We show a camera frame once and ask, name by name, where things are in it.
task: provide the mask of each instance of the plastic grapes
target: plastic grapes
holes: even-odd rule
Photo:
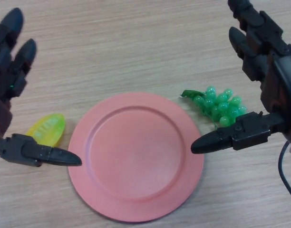
[[[184,90],[181,97],[190,98],[214,124],[219,123],[221,127],[227,127],[235,123],[236,117],[247,112],[246,106],[242,104],[242,99],[239,96],[232,97],[232,95],[232,89],[225,89],[224,92],[217,95],[215,87],[209,86],[204,93]]]

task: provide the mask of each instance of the toy fruit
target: toy fruit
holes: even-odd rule
[[[65,117],[62,114],[50,114],[38,120],[26,133],[38,144],[55,147],[65,130]]]
[[[223,93],[216,94],[213,86],[209,86],[205,93],[195,90],[184,90],[181,97],[190,98],[198,106],[203,115],[209,117],[215,127],[218,122],[220,126],[227,127],[235,123],[235,118],[246,113],[247,108],[242,105],[242,99],[234,96],[232,89],[225,89]]]

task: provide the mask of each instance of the plate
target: plate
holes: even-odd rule
[[[194,191],[204,155],[192,154],[200,134],[177,104],[149,93],[116,95],[94,106],[76,126],[69,167],[77,193],[114,220],[145,222],[178,208]]]

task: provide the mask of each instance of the black cable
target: black cable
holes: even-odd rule
[[[287,188],[288,192],[291,194],[291,186],[289,185],[289,183],[287,182],[285,176],[284,176],[284,173],[283,173],[283,157],[284,157],[284,154],[286,152],[286,149],[287,147],[289,146],[289,141],[287,141],[282,150],[281,150],[281,153],[280,153],[280,156],[279,156],[279,162],[278,162],[278,169],[279,169],[279,174],[280,174],[280,177],[285,185],[285,187]]]

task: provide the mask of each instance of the table surface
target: table surface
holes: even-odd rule
[[[253,1],[291,43],[291,0]],[[7,135],[25,133],[39,118],[62,112],[68,147],[81,117],[99,101],[127,91],[155,93],[178,103],[202,134],[213,130],[179,94],[187,88],[230,87],[250,111],[264,110],[259,84],[242,72],[220,0],[0,0],[0,20],[13,7],[25,15],[18,50],[34,38],[38,54],[22,96],[12,102]],[[94,213],[75,193],[66,167],[32,168],[0,159],[0,228],[291,228],[291,196],[277,169],[282,135],[239,152],[205,157],[202,181],[170,215],[145,224],[122,224]],[[291,158],[285,156],[291,183]]]

